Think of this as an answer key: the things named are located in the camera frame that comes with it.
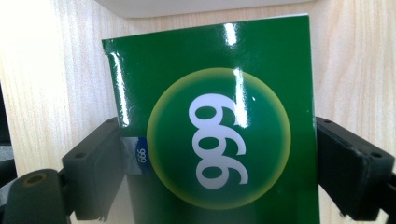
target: glossy green surface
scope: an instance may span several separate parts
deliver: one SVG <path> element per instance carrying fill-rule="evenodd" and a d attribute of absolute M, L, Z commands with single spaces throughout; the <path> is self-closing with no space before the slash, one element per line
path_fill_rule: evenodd
<path fill-rule="evenodd" d="M 136 223 L 319 223 L 307 16 L 136 35 L 103 44 L 121 134 L 148 138 L 159 175 L 129 176 Z M 246 75 L 238 79 L 233 71 Z M 238 88 L 244 90 L 241 119 L 235 112 Z M 209 93 L 230 98 L 236 107 L 194 110 L 203 121 L 222 111 L 220 122 L 204 128 L 193 124 L 189 109 L 194 99 Z M 215 151 L 220 138 L 202 138 L 198 145 L 192 139 L 199 129 L 211 133 L 219 125 L 243 139 L 244 153 L 238 152 L 242 144 L 233 135 L 226 137 L 221 155 L 243 164 L 246 173 L 242 168 L 221 170 L 215 162 L 197 171 L 204 159 L 194 146 Z M 198 180 L 200 174 L 217 179 L 227 172 L 220 184 Z"/>

